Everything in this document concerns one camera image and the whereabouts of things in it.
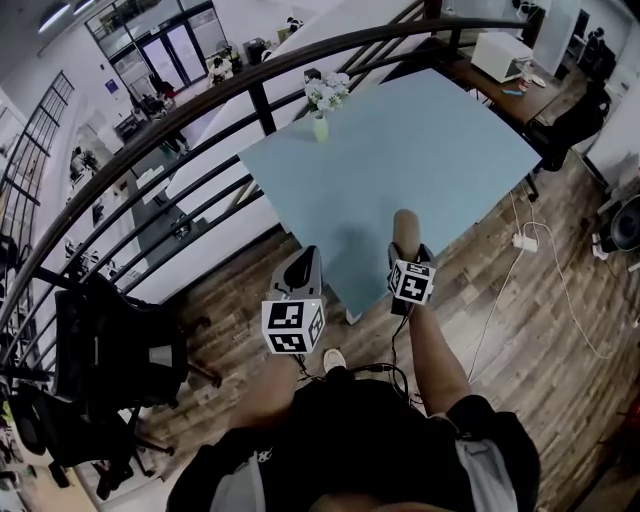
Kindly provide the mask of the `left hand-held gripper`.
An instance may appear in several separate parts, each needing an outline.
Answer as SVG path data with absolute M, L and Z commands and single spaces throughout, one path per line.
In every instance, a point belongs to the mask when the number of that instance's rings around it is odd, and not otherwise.
M 307 246 L 274 270 L 262 301 L 262 335 L 273 354 L 306 355 L 314 351 L 325 326 L 320 249 Z

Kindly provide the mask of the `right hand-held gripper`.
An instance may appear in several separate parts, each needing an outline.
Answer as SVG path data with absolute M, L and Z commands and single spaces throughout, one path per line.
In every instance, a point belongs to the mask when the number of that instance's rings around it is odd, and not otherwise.
M 391 268 L 388 287 L 393 295 L 391 313 L 406 315 L 413 305 L 424 305 L 430 300 L 436 270 L 423 264 L 431 264 L 434 256 L 424 244 L 420 244 L 417 263 L 401 260 L 394 242 L 389 244 L 387 254 Z

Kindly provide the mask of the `tan cylindrical object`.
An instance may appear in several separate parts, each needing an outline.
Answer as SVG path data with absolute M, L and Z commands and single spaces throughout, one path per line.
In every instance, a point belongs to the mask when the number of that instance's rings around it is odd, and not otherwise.
M 398 256 L 404 261 L 414 262 L 418 257 L 421 238 L 417 215 L 408 209 L 395 212 L 393 218 L 393 244 Z

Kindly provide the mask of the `person's right forearm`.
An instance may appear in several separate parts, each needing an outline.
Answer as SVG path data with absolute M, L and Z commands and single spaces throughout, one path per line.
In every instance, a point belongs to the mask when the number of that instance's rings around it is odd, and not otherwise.
M 472 391 L 428 304 L 412 310 L 409 333 L 415 379 L 425 411 L 429 416 L 451 419 L 449 411 Z

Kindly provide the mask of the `person's left forearm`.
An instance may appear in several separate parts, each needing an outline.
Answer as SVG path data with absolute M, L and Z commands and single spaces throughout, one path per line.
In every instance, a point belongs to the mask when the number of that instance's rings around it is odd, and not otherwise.
M 292 355 L 269 355 L 234 406 L 228 429 L 262 428 L 279 421 L 293 402 L 300 370 Z

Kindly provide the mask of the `light blue table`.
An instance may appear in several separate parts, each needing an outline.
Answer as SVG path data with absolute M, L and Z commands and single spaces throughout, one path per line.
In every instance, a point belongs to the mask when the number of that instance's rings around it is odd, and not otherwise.
M 321 253 L 323 277 L 360 315 L 388 291 L 387 248 L 400 209 L 439 253 L 539 163 L 496 114 L 434 70 L 350 96 L 318 141 L 308 118 L 239 157 L 278 218 Z

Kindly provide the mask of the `vase with white flowers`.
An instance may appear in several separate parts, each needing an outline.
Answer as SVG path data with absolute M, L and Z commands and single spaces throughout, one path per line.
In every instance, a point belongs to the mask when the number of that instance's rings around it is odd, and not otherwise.
M 304 92 L 312 113 L 312 129 L 317 142 L 328 140 L 327 114 L 342 107 L 350 94 L 349 82 L 348 74 L 337 72 L 305 79 Z

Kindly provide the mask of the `person's black shirt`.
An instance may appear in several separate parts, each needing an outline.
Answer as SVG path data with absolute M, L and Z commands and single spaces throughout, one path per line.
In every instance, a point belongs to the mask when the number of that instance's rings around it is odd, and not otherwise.
M 269 427 L 199 449 L 166 512 L 309 512 L 326 495 L 452 512 L 534 512 L 537 450 L 511 412 L 478 395 L 427 417 L 387 382 L 344 369 L 300 388 Z

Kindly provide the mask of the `black metal railing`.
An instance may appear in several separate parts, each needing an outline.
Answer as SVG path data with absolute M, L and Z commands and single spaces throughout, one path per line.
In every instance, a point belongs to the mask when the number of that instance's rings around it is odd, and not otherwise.
M 257 105 L 251 114 L 231 124 L 230 127 L 221 130 L 209 138 L 207 142 L 190 151 L 186 156 L 179 158 L 172 167 L 166 170 L 167 174 L 171 174 L 180 169 L 204 151 L 220 143 L 247 125 L 255 121 L 271 122 L 273 120 L 273 111 L 300 99 L 304 95 L 302 90 L 292 92 L 281 99 L 270 102 L 266 99 L 264 83 L 301 66 L 347 50 L 360 49 L 379 42 L 386 43 L 393 39 L 404 39 L 413 35 L 422 35 L 429 32 L 451 32 L 452 42 L 450 46 L 455 49 L 459 46 L 460 34 L 464 30 L 480 28 L 520 29 L 527 26 L 528 24 L 526 22 L 513 20 L 449 17 L 389 23 L 382 26 L 362 29 L 324 39 L 289 51 L 281 56 L 273 57 L 226 81 L 219 87 L 209 90 L 181 105 L 164 120 L 134 139 L 129 146 L 125 147 L 120 154 L 116 155 L 111 162 L 103 167 L 96 177 L 89 180 L 66 204 L 61 213 L 56 216 L 50 227 L 43 234 L 39 243 L 33 248 L 27 260 L 23 263 L 14 281 L 11 293 L 3 302 L 3 307 L 0 309 L 0 332 L 6 329 L 21 296 L 27 289 L 30 281 L 35 278 L 35 274 L 40 270 L 47 256 L 53 251 L 71 227 L 73 227 L 81 215 L 92 206 L 93 202 L 97 200 L 109 186 L 118 180 L 126 171 L 130 170 L 134 164 L 149 154 L 151 150 L 156 148 L 171 132 L 187 126 L 205 113 L 245 92 L 248 92 L 250 97 L 257 101 Z

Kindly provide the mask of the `dark wooden desk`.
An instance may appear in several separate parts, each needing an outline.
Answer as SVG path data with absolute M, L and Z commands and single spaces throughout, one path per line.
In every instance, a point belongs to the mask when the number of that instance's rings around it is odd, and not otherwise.
M 441 57 L 442 73 L 463 89 L 475 90 L 489 100 L 489 109 L 515 131 L 522 131 L 543 112 L 563 90 L 563 85 L 546 72 L 536 71 L 545 87 L 532 83 L 526 91 L 519 88 L 519 80 L 498 83 L 471 64 L 468 55 L 444 49 Z

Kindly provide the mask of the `black mesh office chair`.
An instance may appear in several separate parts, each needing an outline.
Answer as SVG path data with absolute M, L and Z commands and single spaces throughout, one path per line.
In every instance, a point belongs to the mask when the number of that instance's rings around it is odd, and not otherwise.
M 190 374 L 214 388 L 222 377 L 189 361 L 187 341 L 210 320 L 183 325 L 162 305 L 131 301 L 93 274 L 57 291 L 53 394 L 92 419 L 125 408 L 177 405 Z

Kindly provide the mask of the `black high-back office chair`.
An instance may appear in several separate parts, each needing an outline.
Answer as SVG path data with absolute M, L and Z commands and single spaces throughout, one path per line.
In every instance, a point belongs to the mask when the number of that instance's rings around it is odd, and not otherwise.
M 579 101 L 551 125 L 532 120 L 524 131 L 525 139 L 541 156 L 534 173 L 559 171 L 568 151 L 596 135 L 603 127 L 611 107 L 611 97 L 603 81 L 591 81 Z

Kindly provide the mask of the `white microwave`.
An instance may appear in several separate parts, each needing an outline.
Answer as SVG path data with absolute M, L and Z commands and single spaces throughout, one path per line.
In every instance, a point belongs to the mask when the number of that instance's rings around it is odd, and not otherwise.
M 478 35 L 471 65 L 494 81 L 505 83 L 519 78 L 532 57 L 533 50 L 512 35 L 484 32 Z

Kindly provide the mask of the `black round-back chair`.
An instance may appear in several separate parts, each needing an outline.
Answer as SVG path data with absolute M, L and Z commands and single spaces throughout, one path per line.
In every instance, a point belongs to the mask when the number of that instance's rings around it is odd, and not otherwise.
M 599 231 L 599 248 L 607 258 L 616 251 L 640 248 L 640 194 L 622 205 Z

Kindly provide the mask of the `black cluttered office chair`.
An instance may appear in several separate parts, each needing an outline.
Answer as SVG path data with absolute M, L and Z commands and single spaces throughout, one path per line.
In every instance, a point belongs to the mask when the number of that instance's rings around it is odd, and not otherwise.
M 139 408 L 130 419 L 110 413 L 104 420 L 86 419 L 74 405 L 30 385 L 22 385 L 8 397 L 17 433 L 34 455 L 50 454 L 52 476 L 58 481 L 64 468 L 89 462 L 99 475 L 96 494 L 106 500 L 133 476 L 129 462 L 135 460 L 146 477 L 154 475 L 142 464 L 140 447 L 172 456 L 172 447 L 160 447 L 135 434 Z

